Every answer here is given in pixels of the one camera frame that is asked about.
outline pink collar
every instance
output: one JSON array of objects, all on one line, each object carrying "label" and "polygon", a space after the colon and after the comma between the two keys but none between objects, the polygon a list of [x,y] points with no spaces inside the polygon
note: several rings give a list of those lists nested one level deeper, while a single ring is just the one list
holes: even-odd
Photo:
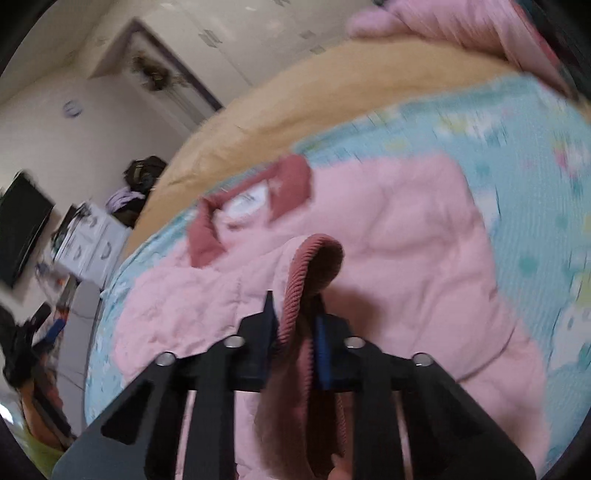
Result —
[{"label": "pink collar", "polygon": [[197,217],[187,229],[191,265],[195,268],[207,267],[226,252],[213,224],[213,214],[223,208],[226,202],[257,183],[278,180],[279,187],[269,190],[270,223],[310,198],[311,177],[312,172],[306,158],[301,155],[289,155],[227,192],[217,192],[202,198]]}]

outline metal screw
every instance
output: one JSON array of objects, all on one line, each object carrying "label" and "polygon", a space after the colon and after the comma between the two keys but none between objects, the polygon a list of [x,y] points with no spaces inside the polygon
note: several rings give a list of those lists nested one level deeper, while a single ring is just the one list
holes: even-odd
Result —
[{"label": "metal screw", "polygon": [[349,337],[345,339],[345,346],[347,348],[362,348],[365,346],[365,340],[361,337]]},{"label": "metal screw", "polygon": [[223,344],[228,348],[240,348],[244,345],[244,338],[239,335],[232,335],[223,341]]},{"label": "metal screw", "polygon": [[427,353],[415,353],[413,362],[417,367],[428,367],[433,363],[433,357]]},{"label": "metal screw", "polygon": [[164,352],[158,355],[156,359],[156,365],[160,365],[161,367],[168,367],[172,365],[176,361],[177,357],[174,353],[171,352]]}]

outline ceiling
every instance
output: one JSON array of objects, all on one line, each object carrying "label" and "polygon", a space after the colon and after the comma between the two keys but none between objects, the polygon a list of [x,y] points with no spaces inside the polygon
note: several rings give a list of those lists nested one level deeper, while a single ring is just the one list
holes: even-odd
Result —
[{"label": "ceiling", "polygon": [[0,76],[0,103],[71,63],[114,0],[57,0],[25,37]]}]

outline tan blanket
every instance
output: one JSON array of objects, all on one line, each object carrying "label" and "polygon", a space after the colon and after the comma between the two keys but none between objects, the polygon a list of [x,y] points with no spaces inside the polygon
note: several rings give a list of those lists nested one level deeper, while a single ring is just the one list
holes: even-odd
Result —
[{"label": "tan blanket", "polygon": [[507,62],[416,38],[346,41],[280,73],[211,118],[150,196],[126,256],[216,183],[375,108],[513,72]]}]

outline purple cloth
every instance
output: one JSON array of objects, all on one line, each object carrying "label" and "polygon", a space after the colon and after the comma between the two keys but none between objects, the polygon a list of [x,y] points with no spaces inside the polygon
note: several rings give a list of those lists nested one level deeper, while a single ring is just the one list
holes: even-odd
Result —
[{"label": "purple cloth", "polygon": [[140,192],[134,192],[129,187],[123,187],[115,192],[109,200],[107,200],[107,211],[109,213],[115,213],[120,208],[123,208],[130,201],[134,199],[143,200],[146,195]]}]

